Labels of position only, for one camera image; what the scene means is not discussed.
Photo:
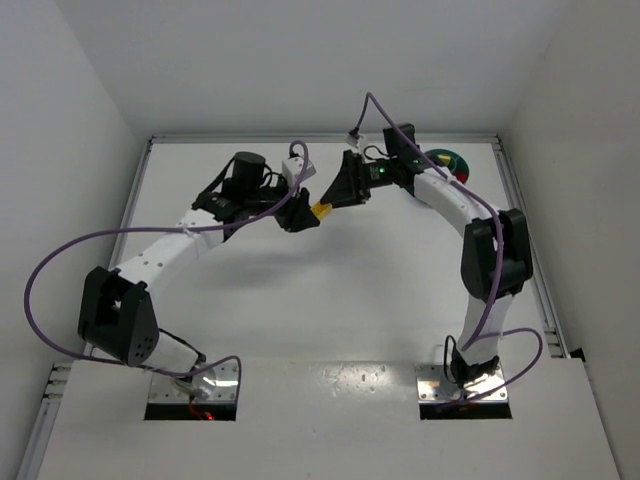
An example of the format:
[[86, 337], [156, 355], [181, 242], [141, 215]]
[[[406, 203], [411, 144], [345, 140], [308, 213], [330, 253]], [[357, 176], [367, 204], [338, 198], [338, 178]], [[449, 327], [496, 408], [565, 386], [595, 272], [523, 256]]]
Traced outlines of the teal divided round container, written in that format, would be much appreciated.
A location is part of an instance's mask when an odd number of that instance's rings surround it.
[[[450, 164], [448, 166], [443, 165], [438, 159], [439, 155], [450, 156], [451, 157]], [[454, 177], [457, 172], [465, 172], [468, 174], [468, 179], [469, 179], [469, 175], [470, 175], [469, 165], [460, 154], [447, 149], [432, 149], [426, 152], [426, 156], [430, 160], [432, 160], [434, 163], [436, 163], [438, 166], [446, 167]]]

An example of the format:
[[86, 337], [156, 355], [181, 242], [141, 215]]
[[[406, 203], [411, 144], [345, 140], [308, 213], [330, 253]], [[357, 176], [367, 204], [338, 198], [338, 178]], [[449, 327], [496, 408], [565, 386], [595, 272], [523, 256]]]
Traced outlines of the metal base plate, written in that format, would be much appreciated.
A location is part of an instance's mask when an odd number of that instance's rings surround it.
[[476, 403], [507, 403], [509, 395], [501, 365], [493, 374], [483, 374], [463, 387], [445, 378], [442, 364], [416, 367], [416, 383], [420, 404], [443, 404], [471, 400]]
[[190, 379], [153, 374], [148, 392], [152, 405], [227, 405], [237, 398], [238, 366], [222, 363]]

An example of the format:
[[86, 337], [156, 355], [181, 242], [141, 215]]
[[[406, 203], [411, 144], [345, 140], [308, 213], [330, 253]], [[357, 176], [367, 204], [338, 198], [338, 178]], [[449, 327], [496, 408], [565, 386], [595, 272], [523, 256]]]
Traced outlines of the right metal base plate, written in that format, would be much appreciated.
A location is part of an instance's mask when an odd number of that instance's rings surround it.
[[507, 403], [509, 395], [501, 365], [493, 374], [483, 374], [463, 387], [445, 378], [442, 364], [416, 367], [416, 383], [420, 404], [443, 404], [471, 400], [476, 403]]

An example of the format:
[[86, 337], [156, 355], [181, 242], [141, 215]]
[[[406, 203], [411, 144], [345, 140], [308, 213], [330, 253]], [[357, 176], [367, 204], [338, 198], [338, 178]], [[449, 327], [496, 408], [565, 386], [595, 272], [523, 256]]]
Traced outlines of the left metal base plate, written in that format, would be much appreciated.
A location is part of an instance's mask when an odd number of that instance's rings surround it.
[[190, 379], [153, 374], [148, 392], [152, 405], [227, 405], [237, 398], [238, 366], [222, 363]]

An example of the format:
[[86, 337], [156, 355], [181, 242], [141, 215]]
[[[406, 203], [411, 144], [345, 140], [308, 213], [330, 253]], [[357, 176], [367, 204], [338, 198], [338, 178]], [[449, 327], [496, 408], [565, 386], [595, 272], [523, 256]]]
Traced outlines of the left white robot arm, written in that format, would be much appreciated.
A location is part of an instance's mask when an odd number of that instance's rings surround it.
[[314, 173], [306, 154], [291, 153], [275, 172], [257, 153], [235, 153], [175, 226], [130, 259], [87, 274], [79, 336], [127, 367], [177, 377], [204, 370], [205, 354], [160, 327], [160, 295], [180, 272], [255, 221], [273, 217], [288, 233], [318, 226], [302, 185]]

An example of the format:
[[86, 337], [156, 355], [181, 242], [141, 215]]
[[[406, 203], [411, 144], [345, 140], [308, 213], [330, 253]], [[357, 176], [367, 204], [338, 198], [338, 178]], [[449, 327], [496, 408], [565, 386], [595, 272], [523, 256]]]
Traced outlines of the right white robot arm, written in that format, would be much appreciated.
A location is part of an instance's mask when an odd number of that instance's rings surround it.
[[469, 300], [462, 332], [444, 364], [447, 380], [463, 388], [497, 370], [507, 312], [533, 275], [526, 217], [517, 208], [500, 210], [473, 197], [465, 187], [468, 167], [423, 152], [413, 124], [387, 127], [383, 136], [381, 159], [344, 151], [336, 178], [312, 211], [323, 218], [332, 209], [365, 203], [374, 188], [396, 185], [460, 234], [460, 274]]

